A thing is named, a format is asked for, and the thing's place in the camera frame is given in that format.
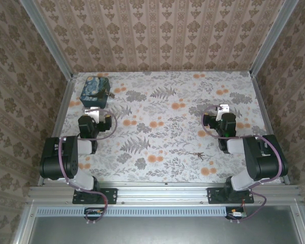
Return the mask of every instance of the black mounting plate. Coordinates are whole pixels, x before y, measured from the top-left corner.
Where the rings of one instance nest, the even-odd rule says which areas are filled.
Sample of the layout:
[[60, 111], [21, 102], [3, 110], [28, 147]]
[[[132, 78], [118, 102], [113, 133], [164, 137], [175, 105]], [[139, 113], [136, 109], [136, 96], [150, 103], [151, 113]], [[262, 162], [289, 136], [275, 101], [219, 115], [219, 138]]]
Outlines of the black mounting plate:
[[[117, 201], [117, 188], [100, 188], [100, 192], [103, 193], [108, 200], [108, 204], [116, 204]], [[74, 192], [73, 204], [104, 204], [104, 200], [100, 195], [90, 194], [86, 192]]]
[[224, 204], [224, 203], [242, 203], [242, 199], [244, 199], [245, 203], [254, 203], [254, 198], [253, 195], [250, 197], [250, 192], [249, 191], [240, 191], [238, 192], [240, 197], [237, 198], [237, 200], [232, 200], [229, 201], [226, 198], [223, 198], [222, 200], [219, 200], [216, 196], [219, 194], [221, 190], [224, 188], [222, 187], [212, 187], [212, 188], [207, 188], [207, 196], [208, 196], [208, 203], [209, 204]]

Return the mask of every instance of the blue patterned box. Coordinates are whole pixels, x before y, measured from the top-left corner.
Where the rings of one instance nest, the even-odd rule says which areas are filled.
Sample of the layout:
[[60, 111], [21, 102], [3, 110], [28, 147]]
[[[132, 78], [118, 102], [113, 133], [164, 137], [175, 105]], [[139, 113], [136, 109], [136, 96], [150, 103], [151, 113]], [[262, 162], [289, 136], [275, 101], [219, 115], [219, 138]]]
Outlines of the blue patterned box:
[[106, 92], [109, 92], [110, 89], [111, 86], [107, 78], [88, 77], [81, 92], [80, 101], [85, 108], [105, 108], [108, 98]]

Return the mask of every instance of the wall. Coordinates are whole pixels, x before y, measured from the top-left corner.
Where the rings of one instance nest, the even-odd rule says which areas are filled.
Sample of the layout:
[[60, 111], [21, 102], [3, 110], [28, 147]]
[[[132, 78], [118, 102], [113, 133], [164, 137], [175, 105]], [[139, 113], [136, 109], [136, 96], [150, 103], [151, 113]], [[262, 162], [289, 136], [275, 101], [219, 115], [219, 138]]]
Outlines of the wall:
[[248, 70], [283, 0], [36, 0], [74, 72]]
[[274, 133], [305, 202], [305, 0], [300, 0], [257, 75]]
[[16, 230], [66, 79], [19, 1], [0, 0], [0, 243]]

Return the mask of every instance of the metal grille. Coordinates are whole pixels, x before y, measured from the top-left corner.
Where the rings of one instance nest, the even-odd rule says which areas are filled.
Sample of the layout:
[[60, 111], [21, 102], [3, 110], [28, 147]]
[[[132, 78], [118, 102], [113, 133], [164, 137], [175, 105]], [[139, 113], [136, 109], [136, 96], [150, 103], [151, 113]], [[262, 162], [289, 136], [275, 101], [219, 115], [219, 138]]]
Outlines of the metal grille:
[[[39, 207], [37, 217], [83, 217], [85, 207]], [[226, 216], [225, 207], [110, 207], [106, 217]]]

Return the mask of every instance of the floral tablecloth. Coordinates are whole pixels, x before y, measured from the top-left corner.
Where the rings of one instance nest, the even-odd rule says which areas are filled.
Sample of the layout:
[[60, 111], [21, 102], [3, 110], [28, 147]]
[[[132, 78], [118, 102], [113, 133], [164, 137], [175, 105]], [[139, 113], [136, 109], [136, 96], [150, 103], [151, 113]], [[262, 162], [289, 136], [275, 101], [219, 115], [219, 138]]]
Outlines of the floral tablecloth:
[[95, 155], [79, 156], [79, 167], [99, 181], [224, 182], [242, 171], [244, 156], [222, 153], [201, 127], [213, 104], [230, 104], [237, 135], [266, 133], [248, 72], [129, 72], [79, 73], [62, 135], [79, 133], [89, 76], [108, 77], [115, 99], [106, 109], [118, 119]]

